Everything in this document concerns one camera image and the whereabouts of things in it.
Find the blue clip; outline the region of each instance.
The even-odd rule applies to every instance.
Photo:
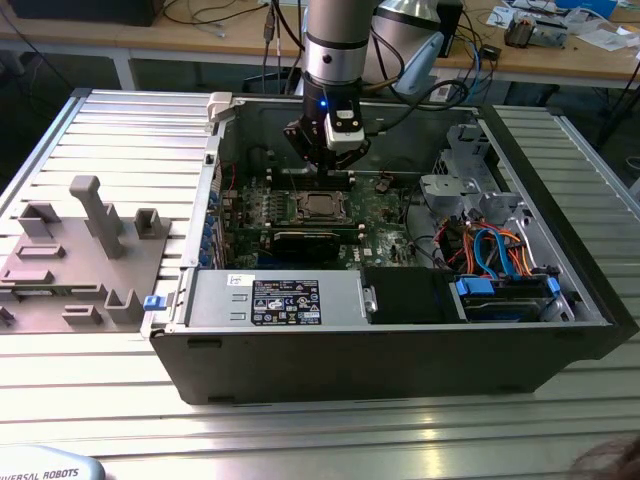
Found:
[[[167,309],[167,297],[147,295],[144,297],[142,308],[145,312],[159,312]]]
[[[549,285],[549,290],[551,290],[551,293],[553,294],[554,297],[557,297],[558,295],[560,295],[561,288],[560,288],[560,284],[558,283],[558,280],[556,280],[553,277],[549,277],[547,278],[547,285]]]
[[[496,292],[491,279],[481,277],[462,277],[456,282],[458,295],[494,295]]]

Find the circuit board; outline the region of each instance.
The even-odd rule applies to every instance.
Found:
[[[271,190],[252,178],[231,201],[226,225],[229,269],[336,269],[416,266],[415,248],[400,223],[403,189],[375,190],[376,178],[360,177],[348,192]],[[335,255],[279,258],[278,235],[331,236]]]

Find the black cable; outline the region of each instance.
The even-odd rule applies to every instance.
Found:
[[[298,35],[300,36],[300,43],[302,43],[302,0],[298,0]],[[302,49],[298,49],[298,56],[296,57],[293,65],[291,66],[291,70],[289,70],[289,75],[287,75],[287,83],[284,85],[284,94],[288,95],[289,90],[291,89],[291,80],[293,80],[293,73],[302,58]]]
[[[239,17],[240,15],[244,15],[245,13],[251,13],[251,12],[256,12],[258,10],[262,10],[263,8],[267,8],[269,6],[268,4],[265,3],[264,5],[260,5],[259,7],[249,8],[247,10],[242,10],[241,12],[236,12],[236,13],[233,13],[231,15],[227,15],[226,17],[222,17],[222,18],[214,18],[213,20],[204,20],[204,21],[201,21],[201,22],[185,22],[183,20],[178,20],[177,18],[173,18],[168,13],[169,7],[174,5],[177,1],[178,0],[171,0],[171,2],[169,2],[167,4],[167,6],[164,7],[164,9],[162,10],[162,15],[165,18],[167,18],[168,20],[171,20],[172,22],[175,22],[175,23],[179,23],[180,25],[206,25],[208,23],[222,22],[224,20],[229,20],[230,18]]]
[[[411,208],[411,200],[413,199],[413,196],[416,194],[416,192],[419,190],[420,188],[420,181],[418,181],[416,183],[416,185],[413,187],[413,190],[411,190],[411,193],[409,194],[409,197],[407,198],[407,205],[404,208],[404,215],[403,215],[403,221],[404,221],[404,228],[407,232],[407,237],[409,239],[409,242],[413,244],[413,246],[415,247],[415,249],[420,252],[422,255],[424,255],[425,257],[427,257],[429,260],[431,260],[431,262],[433,263],[434,266],[440,266],[446,269],[449,269],[449,266],[444,263],[444,261],[440,258],[436,258],[434,255],[430,254],[429,252],[427,252],[424,248],[422,248],[420,245],[418,245],[416,242],[420,239],[423,238],[433,238],[433,235],[420,235],[418,237],[416,237],[415,239],[411,236],[411,230],[409,229],[409,208]]]
[[[201,8],[200,10],[196,10],[195,12],[193,12],[192,17],[196,17],[199,14],[201,14],[202,12],[208,12],[210,10],[222,10],[223,8],[227,8],[230,7],[231,5],[233,5],[234,3],[236,3],[238,0],[231,0],[228,3],[225,3],[224,5],[220,5],[219,7],[205,7],[205,8]]]
[[[618,98],[618,100],[616,101],[615,105],[613,106],[613,108],[611,109],[611,112],[615,112],[616,109],[620,106],[620,103],[622,103],[622,99],[624,98],[624,96],[627,94],[627,92],[629,91],[629,88],[631,87],[631,85],[633,84],[633,81],[636,79],[636,76],[638,75],[638,71],[640,70],[640,61],[638,61],[638,64],[636,65],[636,69],[633,71],[633,75],[631,75],[631,78],[629,79],[629,81],[627,82],[627,86],[624,87],[624,90],[622,91],[622,95],[620,95],[620,98]]]
[[[266,74],[267,74],[267,58],[269,57],[269,43],[264,43],[264,55],[262,56],[262,93],[267,93]]]
[[[291,27],[287,23],[287,19],[284,18],[284,15],[282,14],[282,10],[280,10],[280,2],[278,0],[271,0],[271,5],[273,5],[273,7],[275,8],[276,14],[280,18],[280,21],[282,22],[282,26],[289,34],[289,37],[291,37],[291,40],[293,40],[293,43],[295,43],[298,46],[298,48],[304,52],[304,45],[300,40],[296,38],[296,35],[293,33],[293,30],[291,30]]]
[[[387,71],[386,71],[386,68],[384,66],[384,61],[382,60],[382,54],[380,53],[380,46],[378,45],[378,38],[376,38],[376,37],[373,38],[373,46],[374,46],[374,48],[376,50],[376,55],[378,57],[378,63],[380,64],[380,70],[382,72],[382,76],[383,76],[383,78],[385,80],[388,80]],[[456,86],[459,87],[459,89],[462,89],[462,91],[464,91],[464,94],[461,95],[460,99],[458,99],[456,102],[451,103],[451,104],[447,104],[447,105],[444,105],[444,106],[434,106],[434,107],[430,108],[430,107],[427,107],[425,105],[420,105],[424,101],[425,98],[427,98],[429,95],[431,95],[431,93],[433,93],[438,88],[446,86],[446,85],[456,85]],[[438,83],[434,84],[431,88],[429,88],[425,93],[423,93],[422,96],[417,101],[415,101],[413,103],[409,102],[408,99],[406,99],[402,95],[400,95],[391,85],[389,85],[388,88],[389,88],[389,91],[391,91],[391,93],[393,94],[394,97],[396,97],[400,102],[408,105],[409,108],[405,112],[403,112],[402,115],[400,115],[396,120],[391,122],[391,124],[388,124],[388,125],[384,125],[383,124],[377,132],[370,132],[371,135],[377,135],[378,133],[386,132],[386,131],[390,130],[391,128],[397,126],[404,119],[406,119],[411,114],[411,112],[413,112],[416,109],[417,110],[422,110],[422,111],[431,111],[431,112],[449,110],[450,108],[453,108],[453,107],[455,107],[457,105],[460,105],[469,96],[469,88],[464,84],[464,82],[461,82],[459,80],[445,80],[443,82],[438,82]]]
[[[58,69],[56,67],[54,67],[53,65],[51,65],[51,62],[49,62],[49,60],[47,60],[47,58],[40,52],[40,50],[38,50],[36,47],[33,46],[33,43],[31,43],[29,41],[29,39],[20,31],[18,30],[18,27],[16,27],[13,22],[11,22],[11,20],[9,19],[9,17],[7,16],[6,13],[4,13],[4,9],[2,8],[2,6],[0,6],[0,14],[2,14],[2,16],[4,17],[4,19],[7,21],[7,23],[9,24],[9,26],[11,26],[11,28],[16,32],[16,34],[22,39],[22,41],[24,43],[26,43],[27,45],[29,45],[29,48],[31,48],[31,50],[33,50],[40,58],[42,58],[42,61],[44,63],[47,64],[47,66],[53,71],[53,73],[56,74],[56,76],[62,80],[62,82],[67,86],[67,88],[69,88],[69,90],[73,90],[73,85],[71,85],[71,83],[69,83],[69,81],[64,77],[64,75],[62,75]]]
[[[276,57],[278,58],[278,95],[282,94],[282,81],[280,72],[282,70],[282,55],[280,50],[280,17],[276,17]]]
[[[384,38],[382,38],[378,34],[378,32],[375,31],[373,26],[371,27],[371,35],[373,35],[373,39],[374,39],[373,43],[374,43],[374,46],[376,47],[376,54],[377,55],[381,56],[380,47],[378,46],[378,42],[380,42],[385,47],[387,47],[387,50],[389,50],[393,54],[394,57],[396,57],[398,59],[398,63],[400,64],[400,71],[398,72],[396,77],[399,80],[402,77],[402,75],[404,75],[404,69],[405,69],[404,58],[402,58],[402,55],[400,55],[400,52],[398,52],[395,48],[393,48],[393,45],[391,45],[389,42],[387,42]]]

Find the motherboard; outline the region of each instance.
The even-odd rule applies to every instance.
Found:
[[[377,176],[353,178],[349,189],[332,191],[277,190],[267,178],[253,177],[225,192],[226,267],[418,265],[402,220],[407,189],[388,184],[381,189]]]

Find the wooden desk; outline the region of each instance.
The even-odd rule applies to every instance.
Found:
[[[264,52],[262,30],[266,9],[258,10],[224,22],[225,37],[191,25],[181,25],[159,16],[151,27],[132,27],[89,22],[54,20],[22,20],[2,0],[5,12],[15,25],[43,52],[104,56],[114,61],[118,78],[125,89],[135,89],[130,60],[135,58],[175,60],[203,63],[260,64]],[[218,0],[191,0],[193,10],[216,5]],[[484,24],[498,0],[469,2],[469,17],[484,41],[502,49],[496,80],[532,83],[555,83],[597,87],[622,87],[633,72],[637,60],[635,50],[607,52],[575,37],[567,48],[529,47],[521,50],[504,44],[504,30]],[[239,0],[231,7],[206,12],[203,18],[217,18],[252,8],[253,0]],[[296,9],[283,7],[291,27],[297,29]],[[173,17],[188,21],[186,0],[171,7]],[[638,12],[617,10],[612,17],[617,22],[640,21]],[[0,18],[0,49],[28,51],[29,47]],[[284,66],[291,65],[297,54],[294,43],[282,32]],[[275,42],[271,45],[269,65],[274,65]],[[464,43],[456,41],[449,58],[436,62],[434,74],[440,79],[464,75],[471,61]]]

